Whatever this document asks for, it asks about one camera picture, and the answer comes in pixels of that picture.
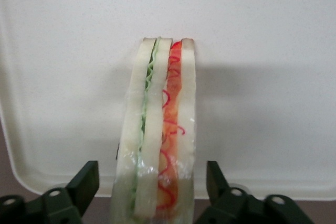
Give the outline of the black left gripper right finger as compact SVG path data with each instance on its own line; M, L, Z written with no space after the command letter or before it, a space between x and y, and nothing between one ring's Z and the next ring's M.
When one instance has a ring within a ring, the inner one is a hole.
M230 186L216 161L207 162L206 189L211 205L202 213L202 223L313 223L287 196L259 200Z

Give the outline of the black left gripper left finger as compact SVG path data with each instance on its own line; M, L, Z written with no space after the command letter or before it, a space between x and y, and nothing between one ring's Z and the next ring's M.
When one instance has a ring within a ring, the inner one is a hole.
M65 187L54 187L34 200L1 197L1 223L82 223L100 186L98 161L88 161Z

